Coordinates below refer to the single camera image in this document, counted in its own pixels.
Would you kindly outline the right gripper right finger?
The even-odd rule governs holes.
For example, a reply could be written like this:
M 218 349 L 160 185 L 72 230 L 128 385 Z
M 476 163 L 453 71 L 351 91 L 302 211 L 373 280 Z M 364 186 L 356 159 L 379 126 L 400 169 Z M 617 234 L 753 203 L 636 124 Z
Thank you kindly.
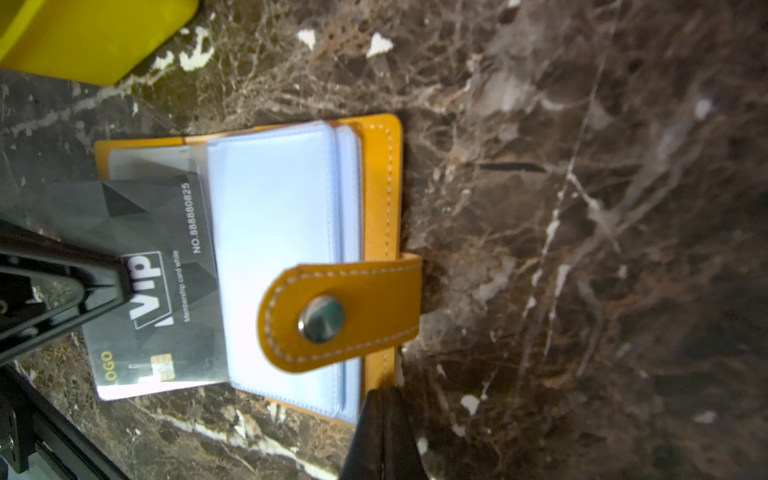
M 383 391 L 382 400 L 382 478 L 427 480 L 401 393 L 388 388 Z

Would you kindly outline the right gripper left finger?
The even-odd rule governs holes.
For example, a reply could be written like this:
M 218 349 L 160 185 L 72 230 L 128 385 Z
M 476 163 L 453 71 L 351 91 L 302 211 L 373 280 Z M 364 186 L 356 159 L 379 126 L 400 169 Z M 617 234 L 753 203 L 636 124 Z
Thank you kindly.
M 383 393 L 373 390 L 366 396 L 339 480 L 382 479 L 383 429 Z

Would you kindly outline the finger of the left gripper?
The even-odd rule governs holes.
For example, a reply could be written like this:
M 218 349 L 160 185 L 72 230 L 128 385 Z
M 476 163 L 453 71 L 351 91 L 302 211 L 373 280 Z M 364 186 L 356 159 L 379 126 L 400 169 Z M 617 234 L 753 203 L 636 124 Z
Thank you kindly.
M 126 304 L 116 257 L 1 223 L 1 363 L 11 363 Z

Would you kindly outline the yellow leather card holder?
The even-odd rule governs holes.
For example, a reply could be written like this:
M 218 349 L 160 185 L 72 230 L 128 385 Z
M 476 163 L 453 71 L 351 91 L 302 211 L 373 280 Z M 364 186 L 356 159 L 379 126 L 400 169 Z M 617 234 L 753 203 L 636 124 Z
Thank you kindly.
M 400 121 L 379 114 L 249 133 L 100 141 L 116 179 L 139 154 L 204 151 L 229 379 L 354 422 L 419 330 L 419 256 L 399 247 Z

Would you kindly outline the yellow plastic card tray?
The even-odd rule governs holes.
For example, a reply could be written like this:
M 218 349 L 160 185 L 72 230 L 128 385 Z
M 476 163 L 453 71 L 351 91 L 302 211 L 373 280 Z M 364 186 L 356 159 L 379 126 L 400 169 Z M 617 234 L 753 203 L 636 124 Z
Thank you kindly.
M 3 1 L 1 67 L 111 86 L 189 22 L 196 0 Z

